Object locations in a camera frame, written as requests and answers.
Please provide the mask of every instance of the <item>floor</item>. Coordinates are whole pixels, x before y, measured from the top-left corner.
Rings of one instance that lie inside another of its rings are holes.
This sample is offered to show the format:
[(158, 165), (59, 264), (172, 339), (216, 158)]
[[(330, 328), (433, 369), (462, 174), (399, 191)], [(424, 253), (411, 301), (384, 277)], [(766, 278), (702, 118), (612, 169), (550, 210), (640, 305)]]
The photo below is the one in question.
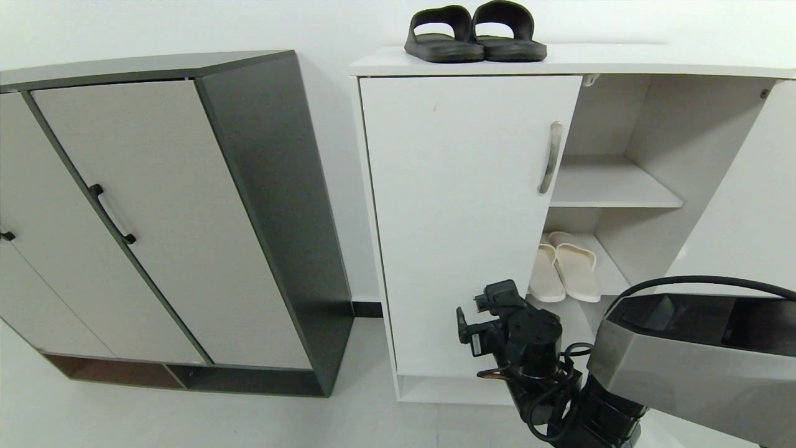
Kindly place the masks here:
[[(70, 381), (0, 328), (0, 446), (545, 448), (511, 407), (398, 403), (381, 319), (356, 319), (330, 399), (152, 390)], [(751, 448), (663, 416), (636, 448)]]

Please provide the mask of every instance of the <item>white shoe cabinet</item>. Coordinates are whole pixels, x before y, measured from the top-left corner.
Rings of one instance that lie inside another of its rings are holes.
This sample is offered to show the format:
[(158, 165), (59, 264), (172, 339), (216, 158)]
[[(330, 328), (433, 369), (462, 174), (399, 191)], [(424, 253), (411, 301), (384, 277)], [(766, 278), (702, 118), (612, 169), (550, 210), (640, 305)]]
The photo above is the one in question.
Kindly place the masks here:
[(2, 73), (0, 316), (75, 379), (329, 395), (353, 316), (298, 66)]
[(524, 292), (545, 231), (579, 234), (598, 258), (599, 304), (533, 302), (561, 315), (564, 345), (593, 341), (612, 296), (654, 277), (796, 289), (792, 67), (550, 45), (534, 64), (435, 65), (384, 49), (351, 74), (399, 400), (511, 404), (501, 382), (475, 378), (494, 360), (459, 343), (455, 310), (491, 320), (473, 302), (485, 285)]

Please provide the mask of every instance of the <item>white cabinet door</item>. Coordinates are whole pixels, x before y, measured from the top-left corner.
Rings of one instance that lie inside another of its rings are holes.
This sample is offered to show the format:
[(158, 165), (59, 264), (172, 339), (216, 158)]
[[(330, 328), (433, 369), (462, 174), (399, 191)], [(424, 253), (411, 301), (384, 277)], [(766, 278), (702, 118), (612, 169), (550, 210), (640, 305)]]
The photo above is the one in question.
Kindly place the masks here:
[(33, 96), (214, 362), (310, 368), (192, 81)]
[[(742, 277), (796, 290), (795, 112), (796, 81), (780, 81), (667, 275)], [(754, 294), (718, 285), (677, 289)]]
[(17, 250), (118, 357), (203, 362), (83, 196), (21, 94), (0, 101), (2, 220), (14, 230)]
[(552, 194), (539, 192), (551, 124), (563, 150), (580, 79), (361, 79), (399, 375), (494, 367), (459, 343), (455, 310), (478, 321), (473, 297), (497, 281), (525, 294)]
[(114, 357), (9, 242), (0, 242), (0, 316), (45, 352)]

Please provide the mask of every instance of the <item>gray cabinet door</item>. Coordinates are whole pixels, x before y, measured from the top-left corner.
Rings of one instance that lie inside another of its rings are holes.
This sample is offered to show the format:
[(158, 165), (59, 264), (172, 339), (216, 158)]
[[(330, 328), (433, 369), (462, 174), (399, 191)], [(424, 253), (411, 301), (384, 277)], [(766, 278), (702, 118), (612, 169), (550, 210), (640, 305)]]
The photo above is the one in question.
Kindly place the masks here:
[(114, 356), (5, 241), (0, 242), (0, 316), (35, 348), (45, 352)]
[(33, 97), (214, 362), (310, 368), (192, 81)]
[(17, 250), (116, 356), (202, 363), (80, 191), (21, 94), (4, 94), (0, 101), (2, 220), (13, 228)]

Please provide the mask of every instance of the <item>black slipper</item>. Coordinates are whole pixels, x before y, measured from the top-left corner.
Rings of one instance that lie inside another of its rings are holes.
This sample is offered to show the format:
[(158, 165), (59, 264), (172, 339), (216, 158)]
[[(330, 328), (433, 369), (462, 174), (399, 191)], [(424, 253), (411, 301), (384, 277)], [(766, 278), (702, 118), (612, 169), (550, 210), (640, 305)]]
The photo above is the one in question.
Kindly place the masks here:
[(522, 5), (493, 0), (475, 10), (473, 29), (479, 23), (504, 23), (514, 37), (476, 36), (484, 46), (484, 58), (500, 62), (537, 62), (547, 57), (547, 46), (533, 40), (533, 16)]
[[(415, 28), (427, 23), (447, 23), (454, 30), (451, 37), (441, 33), (415, 34)], [(445, 6), (423, 10), (412, 17), (404, 49), (412, 56), (429, 62), (477, 62), (484, 60), (484, 49), (475, 43), (473, 21), (463, 6)]]

